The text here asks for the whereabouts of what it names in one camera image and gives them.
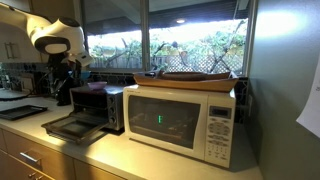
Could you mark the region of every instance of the countertop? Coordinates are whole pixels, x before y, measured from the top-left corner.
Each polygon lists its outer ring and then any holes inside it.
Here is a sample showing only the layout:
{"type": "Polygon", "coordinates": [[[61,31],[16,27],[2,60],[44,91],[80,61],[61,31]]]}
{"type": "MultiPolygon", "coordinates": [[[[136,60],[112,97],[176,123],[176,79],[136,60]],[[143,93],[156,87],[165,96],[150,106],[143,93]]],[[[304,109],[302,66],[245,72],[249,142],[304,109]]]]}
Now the countertop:
{"type": "Polygon", "coordinates": [[[241,124],[235,125],[231,167],[225,169],[135,142],[125,133],[99,131],[94,141],[80,145],[51,137],[41,125],[72,111],[70,105],[56,104],[54,99],[40,97],[0,102],[0,110],[22,105],[48,107],[45,112],[15,121],[0,118],[0,128],[127,179],[263,179],[241,124]]]}
{"type": "Polygon", "coordinates": [[[28,93],[21,91],[12,91],[0,88],[0,101],[12,101],[22,99],[28,96],[28,93]]]}

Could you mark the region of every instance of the window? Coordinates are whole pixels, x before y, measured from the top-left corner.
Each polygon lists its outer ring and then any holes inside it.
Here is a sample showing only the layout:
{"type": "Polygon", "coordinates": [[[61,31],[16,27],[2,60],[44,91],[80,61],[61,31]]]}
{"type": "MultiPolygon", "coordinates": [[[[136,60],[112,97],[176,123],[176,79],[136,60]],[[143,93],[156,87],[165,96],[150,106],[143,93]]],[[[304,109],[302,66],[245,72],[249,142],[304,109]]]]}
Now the window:
{"type": "Polygon", "coordinates": [[[89,68],[243,75],[249,1],[83,0],[89,68]]]}

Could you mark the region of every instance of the toaster oven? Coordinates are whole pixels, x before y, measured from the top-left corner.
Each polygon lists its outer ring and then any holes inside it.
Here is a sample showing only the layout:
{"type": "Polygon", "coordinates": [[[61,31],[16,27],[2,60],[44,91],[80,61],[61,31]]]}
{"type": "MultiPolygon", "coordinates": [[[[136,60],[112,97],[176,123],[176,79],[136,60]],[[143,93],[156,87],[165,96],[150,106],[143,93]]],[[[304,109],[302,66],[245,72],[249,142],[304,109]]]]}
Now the toaster oven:
{"type": "Polygon", "coordinates": [[[122,86],[108,85],[102,90],[88,86],[71,88],[73,111],[43,124],[49,135],[81,143],[101,129],[120,131],[124,127],[122,86]]]}

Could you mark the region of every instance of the microwave window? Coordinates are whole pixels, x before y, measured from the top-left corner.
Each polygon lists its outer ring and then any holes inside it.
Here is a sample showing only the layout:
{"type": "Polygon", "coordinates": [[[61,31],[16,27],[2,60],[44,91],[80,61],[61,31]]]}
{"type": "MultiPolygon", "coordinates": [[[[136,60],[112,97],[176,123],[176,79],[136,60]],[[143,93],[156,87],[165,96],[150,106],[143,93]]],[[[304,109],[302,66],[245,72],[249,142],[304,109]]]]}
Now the microwave window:
{"type": "Polygon", "coordinates": [[[131,95],[128,112],[132,132],[193,148],[200,104],[131,95]]]}

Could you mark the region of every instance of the microwave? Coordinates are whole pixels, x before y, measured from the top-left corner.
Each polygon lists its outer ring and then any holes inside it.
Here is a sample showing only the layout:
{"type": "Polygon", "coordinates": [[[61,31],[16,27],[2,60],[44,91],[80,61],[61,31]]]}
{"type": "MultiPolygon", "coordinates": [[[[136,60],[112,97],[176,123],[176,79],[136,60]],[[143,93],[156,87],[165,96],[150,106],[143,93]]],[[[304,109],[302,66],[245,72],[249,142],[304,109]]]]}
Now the microwave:
{"type": "Polygon", "coordinates": [[[229,93],[132,85],[123,89],[125,135],[229,168],[236,98],[229,93]]]}

